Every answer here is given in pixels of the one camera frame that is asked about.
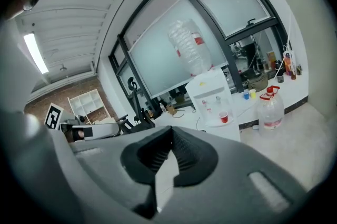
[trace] window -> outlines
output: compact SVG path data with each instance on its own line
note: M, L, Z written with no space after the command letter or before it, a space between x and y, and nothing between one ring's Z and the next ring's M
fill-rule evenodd
M282 58L287 36L268 0L148 0L142 4L118 36L120 44L110 58L131 103L127 80L135 77L143 108L149 104L159 109L157 96L163 98L191 79L167 35L172 22L192 19L196 23L213 65L221 67L232 93L244 90L247 77L271 74L268 55Z

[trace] floor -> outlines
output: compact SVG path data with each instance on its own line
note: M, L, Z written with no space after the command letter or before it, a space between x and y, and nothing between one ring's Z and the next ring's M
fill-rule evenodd
M310 104L297 108L284 117L279 133L262 137L258 130L248 128L240 133L241 142L256 149L283 167L309 191L329 172L336 153L337 118L326 123ZM173 178L179 173L172 152L156 175L158 210L173 194Z

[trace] red cup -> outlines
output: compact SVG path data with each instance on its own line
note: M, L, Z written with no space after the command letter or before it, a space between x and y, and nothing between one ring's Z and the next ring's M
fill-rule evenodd
M227 112L221 112L219 113L219 117L223 123L228 122L228 113Z

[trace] ceiling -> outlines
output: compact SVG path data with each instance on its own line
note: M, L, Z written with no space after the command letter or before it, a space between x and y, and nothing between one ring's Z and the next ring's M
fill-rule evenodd
M49 70L35 90L94 69L100 52L97 40L113 4L114 0L40 0L31 12L16 18L21 34L34 31Z

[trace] window frame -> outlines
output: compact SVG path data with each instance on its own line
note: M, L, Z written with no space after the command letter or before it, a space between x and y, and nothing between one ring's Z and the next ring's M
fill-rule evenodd
M119 74L121 72L121 70L126 66L126 64L128 64L135 76L135 79L137 80L139 86L140 86L140 90L142 91L142 93L144 94L144 96L146 97L149 105L151 106L151 108L153 109L153 111L158 111L159 105L158 105L158 100L157 98L150 98L150 95L148 94L145 85L143 84L140 75L138 74L135 65L133 64L130 55L128 53L128 47L126 45L125 39L124 39L124 35L127 32L128 28L132 25L133 21L137 18L139 12L143 9L143 7L149 2L150 0L142 0L142 2L140 3L140 5L136 8L136 10L132 13L132 15L130 16L130 18L128 19L128 21L126 22L126 24L124 25L121 33L117 36L117 41L112 49L112 52L109 56L110 58L110 62L112 64L112 67L114 69L114 72L116 74L116 76L118 77L118 81L121 85L121 87L123 88L123 91L125 93L125 95L127 96L127 98L130 100L132 99L130 95L128 95L126 89L124 88ZM213 35L215 36L219 46L221 47L227 62L228 62L228 69L230 71L230 75L232 77L232 80L235 84L236 90L237 92L241 93L244 91L244 85L242 84L241 81L241 77L239 74L239 71L236 67L235 64L235 60L234 57L231 55L231 50L229 45L244 39L245 37L255 34L259 31L265 30L267 28L271 28L274 37L276 39L277 45L279 47L280 53L282 55L283 53L283 43L287 42L287 33L286 30L284 28L284 25L282 24L282 21L280 19L280 17L278 16L275 8L273 7L273 5L270 3L269 0L260 0L260 2L262 3L263 7L267 10L267 12L269 13L270 17L259 21L257 23L252 24L249 27L246 27L244 29L241 29L231 35L226 36L224 34L224 32L221 30L221 27L219 26L219 24L217 23L215 17L207 10L207 8L203 5L203 3L201 2L201 0L189 0L189 2L194 6L194 8L196 9L196 11L198 11L198 13L203 17L203 19L205 20L206 24L208 25L208 27L211 29ZM117 49L117 46L120 45L123 53L125 55L125 58L123 60L123 62L118 65L117 60L115 58L114 52Z

